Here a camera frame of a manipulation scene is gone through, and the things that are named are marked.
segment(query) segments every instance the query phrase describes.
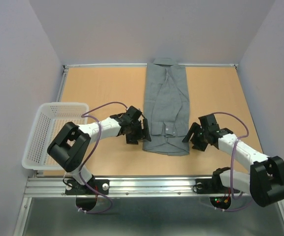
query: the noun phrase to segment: wooden table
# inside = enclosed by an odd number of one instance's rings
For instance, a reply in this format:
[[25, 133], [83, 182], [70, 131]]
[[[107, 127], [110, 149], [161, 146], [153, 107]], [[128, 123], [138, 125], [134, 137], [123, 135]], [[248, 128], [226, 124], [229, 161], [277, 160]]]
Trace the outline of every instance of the wooden table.
[[[233, 67], [187, 67], [190, 96], [190, 124], [198, 117], [216, 111], [235, 114], [250, 130], [245, 142], [261, 151], [252, 117]], [[62, 102], [84, 102], [90, 109], [110, 101], [121, 101], [143, 110], [146, 82], [145, 67], [89, 67], [70, 68], [63, 89]], [[99, 120], [121, 113], [123, 106], [115, 104], [92, 113]], [[221, 128], [231, 129], [237, 136], [245, 134], [243, 126], [226, 115], [217, 115]], [[186, 156], [166, 156], [145, 152], [142, 144], [128, 145], [125, 136], [107, 138], [99, 142], [94, 155], [86, 164], [94, 175], [210, 175], [221, 167], [230, 166], [230, 156], [208, 147], [205, 152], [190, 149]], [[235, 163], [235, 169], [245, 169]], [[63, 172], [45, 171], [44, 175]]]

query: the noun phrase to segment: purple cable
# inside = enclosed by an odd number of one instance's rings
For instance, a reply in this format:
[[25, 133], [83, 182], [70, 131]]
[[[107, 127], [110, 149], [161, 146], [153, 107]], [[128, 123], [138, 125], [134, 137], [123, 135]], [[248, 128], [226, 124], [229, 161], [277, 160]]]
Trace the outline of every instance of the purple cable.
[[92, 110], [90, 110], [90, 111], [88, 111], [88, 112], [82, 114], [81, 117], [86, 117], [85, 115], [89, 114], [90, 112], [93, 112], [93, 111], [98, 110], [98, 109], [100, 109], [100, 108], [102, 108], [102, 107], [108, 106], [108, 105], [110, 105], [110, 104], [121, 104], [121, 105], [125, 106], [125, 108], [127, 109], [126, 104], [124, 104], [123, 102], [108, 102], [108, 103], [106, 103], [106, 104], [104, 104], [104, 105], [101, 105], [101, 106], [99, 106], [99, 107], [96, 107], [96, 108], [94, 108], [94, 109], [92, 109]]
[[214, 114], [223, 114], [223, 115], [228, 115], [228, 116], [234, 117], [236, 120], [238, 120], [244, 126], [244, 128], [246, 129], [246, 132], [247, 132], [246, 135], [239, 136], [237, 138], [237, 140], [235, 141], [235, 144], [234, 144], [234, 147], [233, 147], [233, 150], [232, 150], [232, 153], [231, 153], [231, 160], [230, 160], [230, 192], [231, 192], [232, 199], [238, 200], [238, 199], [240, 199], [242, 197], [243, 192], [241, 192], [241, 194], [238, 197], [235, 197], [235, 195], [234, 195], [234, 188], [233, 188], [233, 183], [234, 183], [234, 160], [235, 160], [235, 155], [236, 155], [236, 151], [237, 151], [238, 142], [239, 142], [240, 139], [246, 138], [246, 137], [249, 136], [249, 129], [248, 129], [246, 124], [241, 119], [239, 119], [237, 116], [235, 116], [235, 115], [233, 115], [231, 113], [228, 113], [228, 112], [214, 112], [212, 114], [213, 115]]
[[93, 111], [95, 111], [95, 110], [98, 110], [99, 108], [102, 108], [102, 107], [104, 107], [104, 106], [107, 106], [107, 105], [110, 105], [110, 104], [113, 104], [113, 103], [122, 104], [123, 106], [125, 106], [125, 108], [127, 108], [127, 106], [126, 106], [124, 103], [122, 103], [122, 102], [109, 102], [109, 103], [106, 103], [106, 104], [104, 104], [104, 105], [102, 105], [102, 106], [96, 107], [96, 108], [94, 108], [94, 109], [92, 109], [92, 110], [90, 110], [90, 111], [88, 111], [88, 112], [86, 112], [86, 113], [84, 113], [84, 114], [81, 115], [81, 117], [83, 117], [83, 118], [84, 118], [84, 117], [89, 117], [89, 118], [94, 119], [94, 120], [97, 122], [97, 124], [98, 124], [99, 130], [98, 130], [97, 141], [96, 141], [96, 143], [95, 143], [95, 145], [94, 145], [92, 151], [89, 153], [89, 155], [87, 156], [87, 158], [85, 159], [85, 161], [81, 164], [81, 166], [80, 166], [80, 168], [79, 168], [79, 177], [81, 178], [81, 180], [83, 181], [83, 183], [85, 184], [86, 187], [88, 187], [91, 191], [93, 191], [93, 192], [96, 193], [97, 195], [101, 195], [102, 197], [104, 197], [105, 199], [107, 199], [107, 200], [110, 202], [110, 206], [109, 206], [108, 208], [106, 208], [106, 209], [104, 209], [104, 210], [100, 210], [100, 211], [95, 211], [95, 212], [84, 211], [84, 210], [78, 208], [78, 210], [80, 210], [80, 211], [82, 211], [82, 212], [84, 212], [84, 213], [86, 213], [86, 214], [100, 214], [100, 213], [104, 213], [104, 212], [108, 211], [108, 210], [113, 206], [113, 201], [112, 201], [112, 199], [109, 198], [108, 196], [102, 194], [102, 193], [99, 193], [97, 190], [95, 190], [95, 189], [92, 188], [89, 184], [87, 184], [86, 181], [84, 180], [83, 176], [82, 176], [82, 173], [81, 173], [82, 168], [84, 167], [84, 165], [86, 164], [86, 162], [89, 160], [89, 158], [92, 156], [92, 154], [93, 154], [94, 151], [96, 150], [96, 148], [97, 148], [97, 146], [98, 146], [98, 143], [99, 143], [99, 140], [100, 140], [100, 138], [101, 138], [101, 132], [102, 132], [102, 127], [101, 127], [101, 124], [99, 123], [99, 120], [98, 120], [96, 117], [93, 117], [93, 116], [91, 116], [91, 115], [88, 115], [88, 113], [93, 112]]

